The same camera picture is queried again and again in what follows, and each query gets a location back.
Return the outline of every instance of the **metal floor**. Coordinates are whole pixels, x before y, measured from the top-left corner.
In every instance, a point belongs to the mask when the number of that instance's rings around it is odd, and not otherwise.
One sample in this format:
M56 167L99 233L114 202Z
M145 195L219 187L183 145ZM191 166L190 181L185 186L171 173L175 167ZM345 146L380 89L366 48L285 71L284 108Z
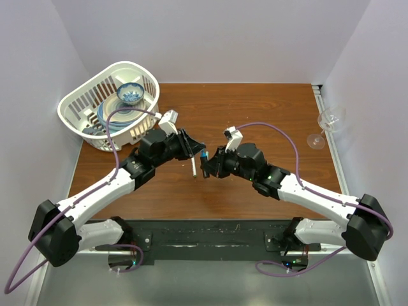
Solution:
M313 254L310 262L322 256ZM108 271L107 254L77 254L64 266L48 268L38 300L38 306L378 304L366 262L347 253L291 278L267 277L248 261L157 261L117 276Z

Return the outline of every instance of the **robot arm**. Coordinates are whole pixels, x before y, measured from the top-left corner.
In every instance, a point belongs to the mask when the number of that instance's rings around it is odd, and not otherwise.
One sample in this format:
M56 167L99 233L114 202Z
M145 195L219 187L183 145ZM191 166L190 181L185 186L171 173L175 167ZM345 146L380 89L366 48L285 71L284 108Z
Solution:
M177 113L174 111L166 113L159 122L161 129L147 131L140 146L120 163L119 169L112 170L93 186L56 204L47 200L39 205L29 232L30 241L57 214L72 207L35 245L53 266L65 264L83 249L131 242L132 230L119 217L104 222L85 223L111 202L147 183L154 177L158 166L172 159L190 159L205 148L204 144L193 140L186 131L175 128L176 118ZM104 187L75 204L79 197L106 182Z
M309 208L329 220L294 218L282 237L275 237L286 248L326 243L346 246L365 260L375 260L388 234L388 227L372 214L345 203L355 203L385 216L378 201L367 194L361 199L334 193L304 180L299 184L295 174L268 164L253 143L240 144L242 134L235 127L224 132L228 144L218 147L213 158L201 162L201 169L217 178L242 177L263 196L284 200Z

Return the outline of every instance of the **wooden table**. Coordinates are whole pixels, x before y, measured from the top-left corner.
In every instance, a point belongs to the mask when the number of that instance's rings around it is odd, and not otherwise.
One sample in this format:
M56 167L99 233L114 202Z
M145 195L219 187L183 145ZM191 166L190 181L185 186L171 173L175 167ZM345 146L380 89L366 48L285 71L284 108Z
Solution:
M178 112L177 127L205 142L210 156L226 144L225 128L247 122L269 122L283 129L296 143L300 174L309 182L340 192L333 161L326 146L313 150L306 142L319 133L316 101L309 84L161 84L162 113ZM295 154L288 141L267 127L242 130L244 142L254 142L269 163L295 170ZM132 149L119 152L124 159ZM104 177L114 167L111 153L83 144L70 195L79 193ZM292 203L258 194L248 181L238 177L204 179L192 176L190 161L170 161L139 190L124 196L95 219L119 215L124 219L291 219L321 217Z

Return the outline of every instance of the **cable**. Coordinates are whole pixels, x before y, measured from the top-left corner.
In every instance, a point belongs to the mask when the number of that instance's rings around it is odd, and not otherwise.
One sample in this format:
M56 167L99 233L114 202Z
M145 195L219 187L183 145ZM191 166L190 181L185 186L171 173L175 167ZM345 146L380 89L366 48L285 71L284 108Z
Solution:
M129 268L127 270L121 270L121 269L118 268L117 272L119 272L119 273L126 273L126 272L135 271L136 269L138 269L140 267L140 265L143 262L143 251L137 245L134 245L134 244L106 244L106 245L104 245L104 247L131 247L131 248L134 248L134 249L138 250L138 252L140 253L140 260L136 265L132 266L131 268Z
M295 151L295 156L296 156L296 165L295 165L295 175L296 175L296 179L297 179L299 185L300 185L302 188L304 188L305 190L308 190L309 192L311 192L311 193L313 193L313 194L315 194L315 195L317 195L317 196L320 196L320 197L325 198L325 199L327 199L327 200L333 201L333 202L335 202L335 203L342 204L342 205L346 205L346 206L350 206L350 207L354 207L354 208L361 209L361 210L364 210L364 211L366 211L366 212L369 212L370 214L376 216L377 218L379 218L381 221L383 221L383 222L387 225L388 231L389 231L389 232L388 232L388 236L387 236L387 240L389 240L389 239L394 235L394 228L393 228L392 224L390 223L390 221L389 221L387 218L385 218L383 215L379 214L378 212L376 212L376 211L374 211L374 210L372 210L372 209L369 209L369 208L367 208L367 207L364 207L364 206L362 206L362 205L358 205L358 204L354 204L354 203L349 203L349 202L343 203L343 202L340 201L339 199L332 198L331 196L327 196L327 195L325 195L325 194L323 194L323 193L320 193L320 192L318 192L318 191L315 191L315 190L313 190L313 189L311 189L311 188L309 188L309 187L307 187L307 186L304 186L302 180L300 179L300 175L299 175L299 152L298 152L298 149L296 148L295 143L294 143L293 140L288 136L288 134L286 134L285 132L283 132L283 131L282 131L281 129L279 129L278 127L273 126L272 124L269 124L269 123L265 123L265 122L246 123L246 124L242 124L241 126L236 127L236 129L243 129L244 127L246 128L246 127L248 127L248 126L267 126L267 127L269 127L269 128L274 129L275 131L279 132L283 137L285 137L285 138L289 141L289 143L292 145L293 150ZM258 262L255 264L255 267L256 267L256 269L257 269L260 273L265 274L265 275L268 275L268 276L274 276L274 277L294 277L294 276L297 276L297 275L306 273L306 272L310 271L311 269L313 269L313 268L319 266L320 264L324 263L326 260L332 258L334 255L336 255L337 253L343 251L344 249L345 249L345 247L341 247L341 248L337 249L336 251L332 252L330 255L327 255L325 258L323 258L322 260L318 261L318 262L315 263L314 265L310 266L309 268L306 268L306 269L304 269L304 270L302 270L302 271L300 271L300 272L294 272L294 273L291 273L291 274L270 273L270 272L262 271L262 270L259 268L259 266L258 266L258 265L261 264L261 263L269 263L269 264L272 264L272 265L277 265L277 266L282 266L282 267L284 267L284 268L287 268L286 266L284 266L284 265L282 265L282 264L280 264L280 263L277 263L277 262L275 262L275 261L269 261L269 260L258 261Z
M260 272L260 273L262 273L262 274L265 274L265 275L267 275L267 276L274 276L274 277L294 277L294 276L298 276L298 275L304 274L304 273L306 273L306 272L309 272L310 270L312 270L312 269L314 269L315 267L321 265L321 264L324 263L325 261L327 261L327 260L329 260L330 258L332 258L334 255L340 253L341 251L343 251L343 250L345 250L345 249L346 249L346 247L341 247L341 248L337 249L336 251L334 251L334 252L330 253L329 255L327 255L325 258L319 260L317 263L314 263L314 264L311 265L310 267L308 267L308 268L306 268L306 269L304 269L304 270L302 270L302 271L293 272L293 273L290 273L290 274L280 274L280 273L266 272L266 271L262 270L262 269L258 266L258 265L260 265L260 264L262 264L262 263L268 263L268 264L271 264L271 265L279 266L279 267L281 267L281 268L289 269L289 270L293 271L292 269L286 267L286 266L283 265L282 263L277 263L276 261L270 261L270 260L257 261L257 262L255 263L255 268L258 270L258 272Z
M283 132L281 129L279 129L279 128L277 128L276 126L273 126L273 125L271 125L271 124L269 124L269 123L265 123L265 122L246 123L246 124L242 124L241 126L236 127L236 129L242 129L242 128L244 128L244 127L246 128L247 126L268 126L268 127L272 128L272 129L278 131L278 132L279 132L281 135L283 135L287 140L289 140L290 144L292 145L293 150L295 151L295 156L296 156L296 166L295 166L296 179L297 179L299 185L300 185L302 188L304 188L305 190L308 190L309 192L311 192L311 193L313 193L313 194L315 194L315 195L317 195L317 196L320 196L320 197L325 198L325 199L327 199L327 200L333 201L333 202L335 202L335 203L342 204L342 205L346 205L346 206L350 206L350 207L354 207L354 208L358 208L358 209L364 210L364 211L366 211L366 212L369 212L370 214L375 215L377 218L379 218L381 221L383 221L383 222L387 225L387 227L388 227L388 231L389 231L389 232L388 232L387 240L389 240L389 239L394 235L394 228L393 228L392 224L390 223L390 221L389 221L387 218L385 218L383 215L379 214L378 212L376 212L376 211L374 211L374 210L372 210L372 209L369 209L369 208L367 208L367 207L364 207L364 206L362 206L362 205L358 205L358 204L354 204L354 203L349 203L349 202L343 203L343 202L342 202L341 200L339 200L339 199L332 198L331 196L327 196L327 195L325 195L325 194L323 194L323 193L320 193L320 192L318 192L318 191L315 191L315 190L313 190L313 189L311 189L311 188L309 188L309 187L307 187L307 186L304 186L302 180L300 179L300 175L299 175L299 152L298 152L298 149L296 148L296 145L295 145L295 143L293 142L293 140L292 140L285 132Z
M113 181L115 179L115 177L117 176L118 172L119 172L119 157L117 155L117 151L115 149L115 145L113 144L112 141L112 137L110 136L109 133L109 121L112 118L112 116L117 113L120 112L122 110L138 110L139 112L143 112L143 113L147 113L149 115L155 116L156 114L153 112L149 112L147 110L143 110L141 108L134 108L134 107L124 107L124 108L118 108L117 110L114 110L106 119L106 135L108 137L108 142L112 148L112 152L113 155L115 156L115 172L113 173L112 177L109 179L108 182L104 182L98 186L96 186L94 189L88 191L87 193L81 195L79 198L77 198L74 202L73 202L73 206L69 206L67 208L65 208L62 212L60 212L59 214L57 214L36 236L35 238L31 241L31 243L28 245L28 247L25 249L25 251L23 252L23 254L21 255L20 259L17 261L17 264L15 265L13 271L11 272L7 283L4 287L4 293L6 295L8 295L9 293L13 292L17 287L19 287L27 278L29 278L35 271L37 271L39 268L41 268L46 262L47 260L42 261L40 264L38 264L36 267L34 267L31 271L29 271L25 276L23 276L18 282L16 282L14 285L11 286L11 283L13 282L18 270L20 270L20 267L22 265L22 263L24 262L24 260L26 260L26 257L28 256L28 254L30 253L31 249L35 246L35 244L38 242L38 240L44 235L44 233L51 227L53 226L60 218L62 218L71 208L73 208L76 204L78 204L79 202L81 202L83 199L85 199L86 197L88 197L89 195L91 195L92 193L100 190L102 187L105 187L106 185L108 185L111 181ZM141 253L141 258L143 259L143 252L142 250L135 246L135 245L129 245L129 247L135 247L136 249L138 249ZM137 264L137 267L140 266L142 263L142 261L140 260L139 263Z

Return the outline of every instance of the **wine glass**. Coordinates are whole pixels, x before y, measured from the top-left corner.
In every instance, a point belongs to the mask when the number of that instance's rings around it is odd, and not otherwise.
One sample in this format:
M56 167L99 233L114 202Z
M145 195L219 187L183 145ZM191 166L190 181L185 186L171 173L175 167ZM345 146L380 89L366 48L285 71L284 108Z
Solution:
M310 148L320 150L325 145L323 138L324 131L336 133L343 128L346 109L343 106L333 105L325 109L317 118L317 123L323 129L320 134L311 134L307 137L307 144Z

